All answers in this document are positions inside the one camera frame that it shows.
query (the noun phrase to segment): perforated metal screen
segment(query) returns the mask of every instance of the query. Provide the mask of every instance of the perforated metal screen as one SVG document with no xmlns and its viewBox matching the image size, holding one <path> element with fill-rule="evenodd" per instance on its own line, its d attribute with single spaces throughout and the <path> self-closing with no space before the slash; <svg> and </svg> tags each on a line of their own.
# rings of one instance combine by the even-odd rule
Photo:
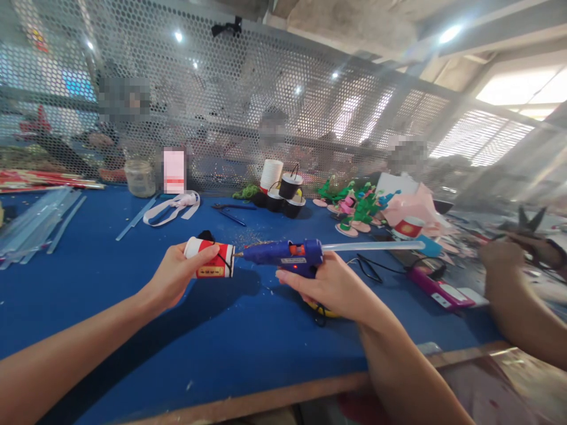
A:
<svg viewBox="0 0 567 425">
<path fill-rule="evenodd" d="M 1 167 L 115 179 L 125 159 L 158 164 L 161 148 L 179 146 L 200 190 L 258 182 L 274 158 L 299 163 L 311 194 L 330 174 L 390 170 L 450 197 L 443 187 L 458 190 L 540 125 L 249 21 L 214 37 L 212 26 L 234 17 L 186 3 L 12 0 L 8 9 Z M 35 135 L 23 120 L 35 120 Z M 447 168 L 451 155 L 460 157 Z"/>
</svg>

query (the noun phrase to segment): pink craft figure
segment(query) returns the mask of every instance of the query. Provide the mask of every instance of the pink craft figure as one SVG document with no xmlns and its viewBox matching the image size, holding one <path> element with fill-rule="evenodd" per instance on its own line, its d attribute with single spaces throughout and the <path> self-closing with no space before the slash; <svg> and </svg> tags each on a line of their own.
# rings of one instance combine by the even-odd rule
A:
<svg viewBox="0 0 567 425">
<path fill-rule="evenodd" d="M 354 214 L 354 205 L 356 204 L 356 197 L 354 196 L 354 191 L 351 189 L 345 199 L 338 202 L 339 212 L 345 214 Z"/>
</svg>

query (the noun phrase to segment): blue glue gun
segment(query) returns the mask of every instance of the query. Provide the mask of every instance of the blue glue gun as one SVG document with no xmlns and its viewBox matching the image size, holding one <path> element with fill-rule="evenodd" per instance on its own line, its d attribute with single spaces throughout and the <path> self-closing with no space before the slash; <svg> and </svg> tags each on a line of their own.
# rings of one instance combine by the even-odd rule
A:
<svg viewBox="0 0 567 425">
<path fill-rule="evenodd" d="M 252 245 L 234 256 L 243 257 L 254 264 L 278 266 L 309 279 L 315 278 L 317 267 L 323 263 L 323 249 L 319 239 L 306 239 L 301 244 L 284 240 Z"/>
</svg>

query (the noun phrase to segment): blue work table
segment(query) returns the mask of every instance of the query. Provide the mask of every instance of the blue work table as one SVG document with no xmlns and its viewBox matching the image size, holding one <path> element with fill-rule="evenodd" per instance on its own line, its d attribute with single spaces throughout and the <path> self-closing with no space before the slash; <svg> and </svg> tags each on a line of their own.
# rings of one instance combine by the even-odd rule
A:
<svg viewBox="0 0 567 425">
<path fill-rule="evenodd" d="M 258 241 L 318 238 L 351 242 L 336 220 L 308 201 L 296 220 L 268 210 L 232 210 L 242 227 L 211 208 L 236 203 L 207 197 L 190 220 L 153 228 L 140 222 L 116 236 L 148 202 L 124 187 L 85 191 L 87 200 L 57 250 L 0 271 L 0 357 L 68 328 L 136 293 L 152 277 L 166 249 L 203 230 L 241 250 Z M 25 208 L 37 195 L 0 197 Z M 369 241 L 362 234 L 355 241 Z M 345 260 L 355 253 L 342 254 Z M 365 256 L 391 268 L 387 252 Z M 377 269 L 377 285 L 353 269 L 403 323 L 416 344 L 436 342 L 445 352 L 501 340 L 485 309 L 444 311 L 404 275 Z M 320 328 L 313 311 L 275 268 L 236 260 L 234 278 L 194 280 L 183 303 L 140 330 L 72 389 L 43 423 L 100 424 L 260 393 L 367 370 L 356 326 L 329 319 Z"/>
</svg>

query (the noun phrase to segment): glass jar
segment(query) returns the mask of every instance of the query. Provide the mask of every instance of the glass jar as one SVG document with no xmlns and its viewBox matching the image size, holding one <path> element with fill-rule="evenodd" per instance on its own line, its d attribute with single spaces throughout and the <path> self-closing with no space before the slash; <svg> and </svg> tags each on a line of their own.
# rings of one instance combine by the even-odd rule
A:
<svg viewBox="0 0 567 425">
<path fill-rule="evenodd" d="M 155 193 L 154 168 L 148 161 L 129 159 L 124 166 L 128 190 L 138 198 L 149 198 Z"/>
</svg>

